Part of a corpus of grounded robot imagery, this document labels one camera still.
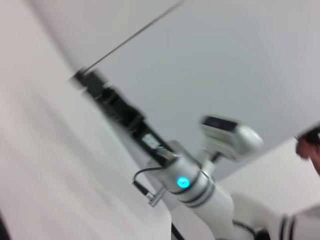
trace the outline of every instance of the glowing blue ring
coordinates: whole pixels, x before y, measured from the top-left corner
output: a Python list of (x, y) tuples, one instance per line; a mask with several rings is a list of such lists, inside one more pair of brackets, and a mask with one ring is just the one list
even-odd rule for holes
[(189, 187), (190, 181), (189, 181), (189, 179), (186, 178), (185, 176), (181, 176), (181, 177), (179, 177), (178, 180), (176, 181), (176, 184), (178, 184), (178, 186), (179, 186), (180, 188), (185, 189), (185, 188)]

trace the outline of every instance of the camera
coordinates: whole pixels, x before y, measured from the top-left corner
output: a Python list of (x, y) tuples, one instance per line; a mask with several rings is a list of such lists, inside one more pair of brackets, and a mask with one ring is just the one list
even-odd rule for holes
[(205, 116), (201, 129), (205, 135), (205, 149), (212, 155), (220, 153), (231, 160), (255, 152), (264, 143), (252, 128), (224, 116)]

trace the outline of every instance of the white wall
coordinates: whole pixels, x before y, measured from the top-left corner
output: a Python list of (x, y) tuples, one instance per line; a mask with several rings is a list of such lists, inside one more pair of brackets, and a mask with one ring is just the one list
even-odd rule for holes
[[(228, 192), (255, 198), (275, 212), (292, 215), (320, 205), (320, 177), (311, 161), (295, 154), (294, 139), (261, 156), (219, 184)], [(212, 240), (209, 228), (181, 205), (171, 211), (172, 222), (186, 240)]]
[[(77, 68), (173, 4), (32, 2)], [(320, 119), (319, 7), (315, 0), (190, 0), (97, 68), (165, 139), (193, 154), (203, 141), (200, 118), (214, 113), (257, 130), (261, 155)], [(223, 161), (217, 178), (253, 159)]]
[(0, 211), (12, 239), (170, 239), (168, 209), (132, 185), (138, 166), (23, 1), (0, 0), (0, 31)]

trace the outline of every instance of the white robotic arm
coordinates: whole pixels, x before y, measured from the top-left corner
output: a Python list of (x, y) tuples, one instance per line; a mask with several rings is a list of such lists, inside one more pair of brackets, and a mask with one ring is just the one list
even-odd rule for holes
[[(93, 72), (78, 72), (74, 78), (101, 108), (120, 124), (132, 139), (152, 157), (154, 176), (184, 205), (198, 215), (217, 240), (252, 240), (234, 220), (255, 231), (267, 232), (255, 240), (315, 240), (320, 239), (320, 220), (284, 218), (254, 199), (225, 192), (213, 177), (213, 163), (223, 156), (238, 160), (258, 149), (262, 139), (241, 122), (207, 116), (201, 123), (206, 137), (205, 151), (209, 156), (200, 164), (177, 141), (163, 141), (144, 121), (144, 116), (126, 103), (116, 89), (107, 86)], [(146, 189), (141, 190), (147, 196)]]

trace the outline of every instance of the white ceiling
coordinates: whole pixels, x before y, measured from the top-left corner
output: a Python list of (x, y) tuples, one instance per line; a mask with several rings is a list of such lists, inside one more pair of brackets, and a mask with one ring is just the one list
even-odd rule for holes
[[(174, 4), (31, 1), (75, 69)], [(203, 142), (199, 120), (219, 114), (261, 134), (261, 155), (320, 119), (319, 7), (314, 0), (191, 0), (97, 68), (165, 139), (193, 154)], [(221, 162), (216, 177), (253, 158)]]

